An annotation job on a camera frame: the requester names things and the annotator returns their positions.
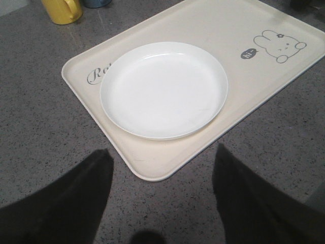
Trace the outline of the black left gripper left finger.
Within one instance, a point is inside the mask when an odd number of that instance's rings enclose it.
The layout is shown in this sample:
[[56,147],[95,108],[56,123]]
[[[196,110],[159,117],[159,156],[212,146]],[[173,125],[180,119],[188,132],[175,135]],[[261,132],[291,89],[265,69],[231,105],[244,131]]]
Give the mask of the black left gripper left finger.
[[96,150],[53,183],[1,208],[1,243],[93,243],[113,169],[109,152]]

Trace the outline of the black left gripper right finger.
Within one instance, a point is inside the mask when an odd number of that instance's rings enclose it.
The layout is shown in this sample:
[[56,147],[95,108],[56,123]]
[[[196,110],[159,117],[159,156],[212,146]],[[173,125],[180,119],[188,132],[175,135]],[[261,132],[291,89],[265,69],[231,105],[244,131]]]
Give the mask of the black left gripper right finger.
[[219,144],[213,191],[226,243],[324,243],[324,214],[293,199]]

